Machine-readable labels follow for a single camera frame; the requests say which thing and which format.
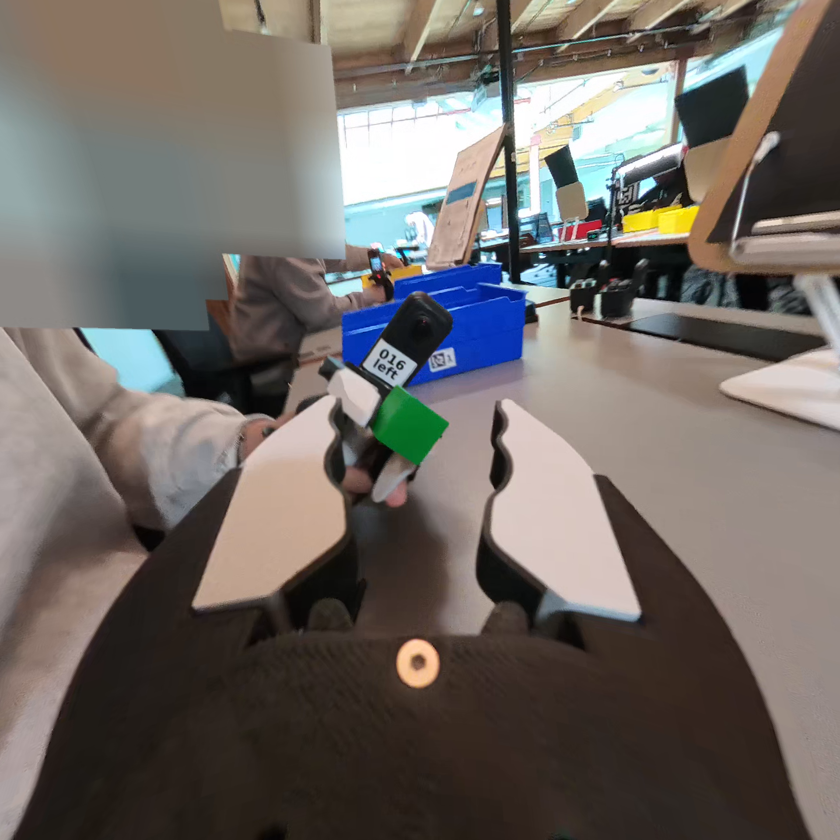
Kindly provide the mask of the small black and cream board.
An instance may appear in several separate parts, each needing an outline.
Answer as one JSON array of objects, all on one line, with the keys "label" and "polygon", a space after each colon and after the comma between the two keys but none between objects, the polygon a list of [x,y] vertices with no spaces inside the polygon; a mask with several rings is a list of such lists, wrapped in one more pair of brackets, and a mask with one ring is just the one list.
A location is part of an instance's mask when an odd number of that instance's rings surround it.
[{"label": "small black and cream board", "polygon": [[579,180],[569,145],[545,158],[554,186],[560,219],[564,223],[583,222],[589,214],[585,190]]}]

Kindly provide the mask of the black pole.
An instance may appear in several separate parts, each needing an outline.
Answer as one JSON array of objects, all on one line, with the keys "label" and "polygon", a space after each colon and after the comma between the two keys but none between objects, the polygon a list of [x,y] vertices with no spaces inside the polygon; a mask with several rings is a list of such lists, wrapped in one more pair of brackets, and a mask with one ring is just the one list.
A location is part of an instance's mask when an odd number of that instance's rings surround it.
[{"label": "black pole", "polygon": [[512,284],[520,283],[520,225],[518,201],[518,164],[515,134],[514,73],[511,52],[511,4],[497,1],[497,57],[503,120],[503,158],[506,179],[508,227],[508,276]]}]

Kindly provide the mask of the black tabletop device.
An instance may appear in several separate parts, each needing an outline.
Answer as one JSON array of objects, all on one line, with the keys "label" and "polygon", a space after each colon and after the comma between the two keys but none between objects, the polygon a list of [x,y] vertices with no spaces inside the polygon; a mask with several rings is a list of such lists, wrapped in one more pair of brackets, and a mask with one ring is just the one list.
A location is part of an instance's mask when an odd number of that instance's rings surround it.
[{"label": "black tabletop device", "polygon": [[604,320],[626,319],[631,315],[633,304],[639,294],[644,291],[650,262],[640,259],[628,279],[610,280],[600,294],[600,315]]},{"label": "black tabletop device", "polygon": [[599,266],[578,266],[574,279],[570,282],[570,311],[573,318],[594,311],[595,296],[601,289]]}]

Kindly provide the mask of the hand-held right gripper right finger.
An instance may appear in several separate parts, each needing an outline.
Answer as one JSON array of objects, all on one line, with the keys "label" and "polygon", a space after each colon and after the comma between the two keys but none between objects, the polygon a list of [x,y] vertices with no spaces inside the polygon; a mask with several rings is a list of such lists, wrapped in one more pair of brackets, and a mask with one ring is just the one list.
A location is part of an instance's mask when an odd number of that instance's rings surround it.
[{"label": "hand-held right gripper right finger", "polygon": [[635,623],[642,608],[595,474],[558,433],[511,399],[491,428],[492,493],[477,580],[530,618],[578,613]]}]

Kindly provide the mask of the large black and cream board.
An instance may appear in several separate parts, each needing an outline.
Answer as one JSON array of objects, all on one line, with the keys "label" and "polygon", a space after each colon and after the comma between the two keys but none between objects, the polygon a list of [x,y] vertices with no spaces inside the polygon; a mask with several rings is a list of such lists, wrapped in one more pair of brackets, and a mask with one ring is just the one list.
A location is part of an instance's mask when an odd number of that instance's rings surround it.
[{"label": "large black and cream board", "polygon": [[749,101],[748,75],[740,66],[679,95],[675,107],[687,151],[683,168],[688,195],[700,204],[718,177],[742,112]]}]

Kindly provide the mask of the cardboard board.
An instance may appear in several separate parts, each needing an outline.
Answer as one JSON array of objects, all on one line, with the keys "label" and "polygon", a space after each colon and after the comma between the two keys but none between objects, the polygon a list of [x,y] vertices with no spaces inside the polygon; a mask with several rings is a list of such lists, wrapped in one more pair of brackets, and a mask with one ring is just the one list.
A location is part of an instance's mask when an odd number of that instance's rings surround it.
[{"label": "cardboard board", "polygon": [[503,123],[458,152],[453,173],[427,247],[426,268],[464,265],[478,234],[480,206],[492,172],[503,161]]}]

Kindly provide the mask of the black office chair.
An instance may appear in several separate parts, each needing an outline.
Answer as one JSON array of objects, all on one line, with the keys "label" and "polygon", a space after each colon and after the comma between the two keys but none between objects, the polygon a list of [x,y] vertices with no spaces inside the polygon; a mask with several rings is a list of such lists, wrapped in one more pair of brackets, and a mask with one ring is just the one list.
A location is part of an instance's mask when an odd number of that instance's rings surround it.
[{"label": "black office chair", "polygon": [[242,414],[281,413],[276,398],[257,396],[254,375],[285,364],[296,364],[296,353],[275,353],[241,361],[233,356],[227,337],[216,322],[209,329],[153,330],[171,367],[181,378],[185,395],[212,402],[227,396]]}]

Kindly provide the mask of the person's left forearm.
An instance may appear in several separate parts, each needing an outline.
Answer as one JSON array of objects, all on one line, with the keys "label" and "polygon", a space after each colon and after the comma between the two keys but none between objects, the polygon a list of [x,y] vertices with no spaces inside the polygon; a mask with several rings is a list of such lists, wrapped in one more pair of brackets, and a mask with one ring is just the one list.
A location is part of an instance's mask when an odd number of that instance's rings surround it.
[{"label": "person's left forearm", "polygon": [[79,426],[142,529],[171,530],[281,424],[217,402],[131,391],[94,357],[73,383]]}]

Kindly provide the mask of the person's left hand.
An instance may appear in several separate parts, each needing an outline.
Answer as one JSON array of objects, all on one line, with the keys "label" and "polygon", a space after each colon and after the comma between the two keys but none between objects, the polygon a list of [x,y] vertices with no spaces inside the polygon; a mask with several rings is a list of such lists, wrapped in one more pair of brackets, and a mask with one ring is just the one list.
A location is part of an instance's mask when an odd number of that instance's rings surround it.
[{"label": "person's left hand", "polygon": [[[373,499],[373,480],[362,469],[346,467],[341,486],[352,497]],[[377,503],[383,504],[388,508],[399,508],[406,503],[407,492],[407,482],[403,481],[384,500],[378,501]]]}]

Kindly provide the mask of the blue plastic bin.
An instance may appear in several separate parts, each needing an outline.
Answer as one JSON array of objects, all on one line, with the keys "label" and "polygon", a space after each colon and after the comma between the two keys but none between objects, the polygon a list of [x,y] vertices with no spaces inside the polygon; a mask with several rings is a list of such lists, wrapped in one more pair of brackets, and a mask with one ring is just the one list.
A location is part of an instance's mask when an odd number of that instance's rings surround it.
[{"label": "blue plastic bin", "polygon": [[399,279],[393,287],[393,302],[403,301],[415,291],[428,295],[448,289],[475,289],[479,284],[499,285],[502,282],[501,264],[479,263],[456,266]]},{"label": "blue plastic bin", "polygon": [[[453,287],[432,296],[450,312],[454,325],[410,385],[436,382],[522,357],[529,303],[525,292],[479,283],[472,289]],[[345,314],[341,323],[343,360],[361,364],[401,304],[395,300]]]}]

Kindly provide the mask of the black table mat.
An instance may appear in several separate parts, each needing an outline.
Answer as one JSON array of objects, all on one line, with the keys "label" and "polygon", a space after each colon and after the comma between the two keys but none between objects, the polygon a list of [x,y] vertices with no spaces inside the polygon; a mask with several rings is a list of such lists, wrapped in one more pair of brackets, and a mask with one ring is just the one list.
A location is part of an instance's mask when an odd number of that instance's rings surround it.
[{"label": "black table mat", "polygon": [[796,355],[823,350],[826,347],[820,335],[756,327],[737,322],[720,322],[674,313],[635,319],[630,321],[625,329],[771,363],[787,361]]}]

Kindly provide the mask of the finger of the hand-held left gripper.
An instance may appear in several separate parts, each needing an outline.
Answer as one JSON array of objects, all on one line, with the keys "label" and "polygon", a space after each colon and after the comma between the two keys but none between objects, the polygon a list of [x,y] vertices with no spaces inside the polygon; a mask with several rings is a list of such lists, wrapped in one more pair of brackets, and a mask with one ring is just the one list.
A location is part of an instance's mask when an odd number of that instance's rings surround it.
[{"label": "finger of the hand-held left gripper", "polygon": [[358,427],[369,427],[382,404],[380,389],[354,370],[336,370],[328,393],[340,399],[343,413]]}]

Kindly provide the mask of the white stand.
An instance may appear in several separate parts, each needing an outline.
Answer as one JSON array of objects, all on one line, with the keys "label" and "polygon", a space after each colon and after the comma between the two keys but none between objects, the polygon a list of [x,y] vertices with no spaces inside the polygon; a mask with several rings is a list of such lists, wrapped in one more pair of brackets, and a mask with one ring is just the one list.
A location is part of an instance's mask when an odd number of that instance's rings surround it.
[{"label": "white stand", "polygon": [[801,353],[719,385],[724,396],[820,427],[839,430],[839,296],[833,278],[798,275],[826,347]]}]

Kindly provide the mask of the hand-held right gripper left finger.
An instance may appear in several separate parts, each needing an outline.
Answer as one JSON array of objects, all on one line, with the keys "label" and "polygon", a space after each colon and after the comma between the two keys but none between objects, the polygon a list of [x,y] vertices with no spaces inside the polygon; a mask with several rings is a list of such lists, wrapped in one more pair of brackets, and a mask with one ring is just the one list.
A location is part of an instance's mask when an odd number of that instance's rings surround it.
[{"label": "hand-held right gripper left finger", "polygon": [[341,402],[319,398],[244,462],[203,576],[197,613],[260,607],[308,614],[324,598],[353,613],[360,571],[342,488]]}]

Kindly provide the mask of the green block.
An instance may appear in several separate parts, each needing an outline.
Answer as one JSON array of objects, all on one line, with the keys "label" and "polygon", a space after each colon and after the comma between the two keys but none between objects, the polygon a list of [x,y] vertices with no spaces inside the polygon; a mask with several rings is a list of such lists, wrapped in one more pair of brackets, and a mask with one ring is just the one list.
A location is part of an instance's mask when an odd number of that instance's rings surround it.
[{"label": "green block", "polygon": [[380,444],[420,466],[448,426],[446,419],[397,385],[378,408],[371,431]]}]

